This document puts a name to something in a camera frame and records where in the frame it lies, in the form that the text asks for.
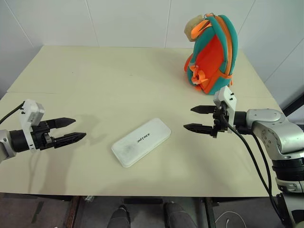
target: white box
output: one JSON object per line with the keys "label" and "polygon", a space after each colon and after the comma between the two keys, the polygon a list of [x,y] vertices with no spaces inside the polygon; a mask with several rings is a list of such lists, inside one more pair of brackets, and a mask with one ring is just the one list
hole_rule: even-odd
{"label": "white box", "polygon": [[115,142],[113,153],[124,167],[130,167],[165,141],[171,130],[159,118],[154,118]]}

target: floor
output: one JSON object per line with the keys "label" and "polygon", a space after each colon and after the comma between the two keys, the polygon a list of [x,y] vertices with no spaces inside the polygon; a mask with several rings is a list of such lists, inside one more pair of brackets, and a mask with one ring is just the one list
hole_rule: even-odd
{"label": "floor", "polygon": [[[181,204],[197,223],[197,200],[186,197],[162,197],[163,201]],[[114,210],[123,204],[122,197],[95,197],[85,203],[76,220],[75,228],[106,228]],[[164,228],[162,205],[126,205],[132,221],[132,228]],[[64,228],[69,202],[45,199],[21,194],[0,193],[1,228]],[[215,218],[225,211],[239,213],[247,228],[283,228],[273,212],[268,198],[255,198],[220,203],[214,207]],[[222,216],[217,228],[243,228],[241,219],[232,213]]]}

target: white tiled wall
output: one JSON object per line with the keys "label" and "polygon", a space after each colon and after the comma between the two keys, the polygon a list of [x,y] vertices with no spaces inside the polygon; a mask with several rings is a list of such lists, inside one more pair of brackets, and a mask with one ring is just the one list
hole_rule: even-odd
{"label": "white tiled wall", "polygon": [[191,48],[184,34],[187,22],[200,14],[224,14],[233,22],[238,32],[254,0],[171,0],[166,47]]}
{"label": "white tiled wall", "polygon": [[295,112],[291,113],[288,116],[289,121],[296,123],[296,124],[303,124],[304,118],[304,105],[302,105],[299,109]]}
{"label": "white tiled wall", "polygon": [[189,48],[185,24],[207,12],[231,19],[281,107],[304,92],[303,0],[0,0],[0,97],[41,45]]}

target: beige table top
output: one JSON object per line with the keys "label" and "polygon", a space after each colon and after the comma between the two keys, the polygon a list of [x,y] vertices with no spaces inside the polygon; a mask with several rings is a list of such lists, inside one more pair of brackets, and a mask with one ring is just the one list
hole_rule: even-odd
{"label": "beige table top", "polygon": [[[51,132],[87,136],[63,148],[19,153],[0,165],[0,192],[120,196],[267,196],[243,143],[233,134],[217,139],[183,128],[212,125],[211,115],[190,111],[212,105],[182,71],[188,49],[43,47],[0,100],[0,116],[30,98],[42,103],[44,120],[76,123]],[[231,88],[237,110],[279,109],[240,51]],[[159,117],[172,130],[168,140],[130,168],[111,152],[118,139]],[[20,129],[18,115],[1,129]],[[252,137],[262,173],[263,160]]]}

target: black cable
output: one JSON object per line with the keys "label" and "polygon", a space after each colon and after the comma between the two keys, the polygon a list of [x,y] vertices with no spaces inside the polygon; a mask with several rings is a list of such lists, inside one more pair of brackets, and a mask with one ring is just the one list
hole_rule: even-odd
{"label": "black cable", "polygon": [[259,140],[257,139],[256,135],[254,133],[252,133],[252,136],[253,138],[255,139],[256,143],[257,143],[257,146],[261,152],[261,155],[263,157],[263,160],[264,160],[264,164],[265,164],[265,167],[266,167],[266,171],[267,171],[267,176],[268,176],[268,189],[269,189],[269,198],[270,198],[270,202],[276,212],[276,214],[278,215],[278,217],[282,220],[282,217],[280,216],[280,213],[279,213],[279,210],[276,206],[276,203],[274,201],[274,198],[272,196],[272,182],[271,182],[271,175],[270,175],[270,169],[269,169],[269,165],[268,165],[268,162],[267,162],[267,159],[266,159],[266,156],[265,156],[265,153],[262,149],[262,146],[259,142]]}
{"label": "black cable", "polygon": [[22,106],[23,106],[24,102],[22,102],[18,107],[16,107],[14,110],[12,110],[11,112],[9,112],[5,117],[3,117],[0,120],[0,124],[3,123],[9,116],[11,116],[12,114],[14,114],[16,111],[18,111]]}
{"label": "black cable", "polygon": [[263,176],[262,176],[262,174],[261,174],[261,171],[260,171],[260,169],[259,169],[259,167],[258,167],[257,161],[256,161],[256,159],[255,159],[255,157],[254,157],[254,155],[253,155],[253,153],[252,153],[252,150],[251,150],[250,146],[248,145],[247,141],[244,139],[244,137],[243,137],[240,133],[238,133],[238,132],[237,132],[237,131],[228,123],[228,121],[226,120],[224,114],[221,114],[221,115],[220,115],[220,118],[221,118],[221,121],[222,121],[230,130],[232,130],[232,131],[233,131],[233,132],[234,132],[234,133],[243,141],[243,143],[245,144],[245,146],[246,146],[246,148],[247,148],[247,150],[248,150],[248,152],[249,152],[249,154],[250,154],[250,157],[251,157],[251,159],[252,159],[252,161],[253,161],[253,163],[254,163],[254,165],[255,165],[255,168],[256,168],[256,171],[257,171],[257,173],[258,173],[258,176],[260,177],[260,179],[261,179],[261,181],[262,181],[262,183],[263,183],[263,185],[264,185],[264,187],[265,187],[267,193],[269,194],[268,186],[267,186],[266,183],[265,183],[265,180],[264,180],[264,178],[263,178]]}
{"label": "black cable", "polygon": [[[278,209],[277,209],[277,207],[276,207],[276,204],[275,204],[275,202],[274,202],[274,200],[273,200],[273,197],[272,197],[272,193],[271,193],[271,191],[270,191],[270,190],[271,190],[271,187],[272,187],[272,185],[271,185],[270,170],[269,170],[269,166],[268,166],[268,163],[267,163],[267,160],[266,160],[266,157],[265,157],[265,154],[264,154],[263,150],[261,150],[261,153],[262,153],[262,157],[263,157],[264,162],[266,162],[265,165],[266,165],[266,170],[267,170],[267,175],[268,175],[268,183],[270,183],[270,185],[269,185],[270,189],[267,187],[267,185],[266,185],[266,183],[265,183],[265,180],[264,180],[264,178],[263,178],[263,176],[262,176],[262,174],[261,174],[261,171],[260,171],[260,168],[259,168],[259,166],[258,166],[258,164],[257,164],[257,161],[256,161],[256,159],[255,159],[255,157],[254,157],[254,155],[253,155],[253,153],[252,153],[252,150],[251,150],[249,144],[248,144],[247,141],[245,140],[245,138],[244,138],[240,133],[238,133],[237,130],[235,130],[235,129],[228,123],[228,121],[226,120],[225,115],[224,115],[223,113],[220,115],[220,117],[221,117],[221,121],[222,121],[222,122],[223,122],[231,131],[233,131],[233,132],[242,140],[242,142],[245,144],[245,146],[246,146],[246,148],[247,148],[247,150],[248,150],[248,152],[249,152],[249,154],[250,154],[250,157],[251,157],[251,159],[252,159],[252,161],[253,161],[253,163],[254,163],[254,165],[255,165],[255,168],[256,168],[256,171],[257,171],[257,173],[258,173],[258,176],[260,177],[260,179],[261,179],[261,181],[262,181],[262,183],[263,183],[263,185],[264,185],[264,187],[265,187],[265,189],[266,189],[266,191],[267,191],[267,193],[268,193],[268,195],[269,195],[270,202],[271,202],[271,204],[272,204],[272,206],[273,206],[275,212],[277,213],[278,217],[279,217],[280,220],[283,222],[284,220],[282,219],[282,217],[281,217],[281,215],[280,215],[280,213],[279,213],[279,211],[278,211]],[[259,149],[262,148],[262,147],[261,147],[261,144],[259,143],[259,141],[258,141],[258,143],[257,143],[257,146],[259,147]]]}

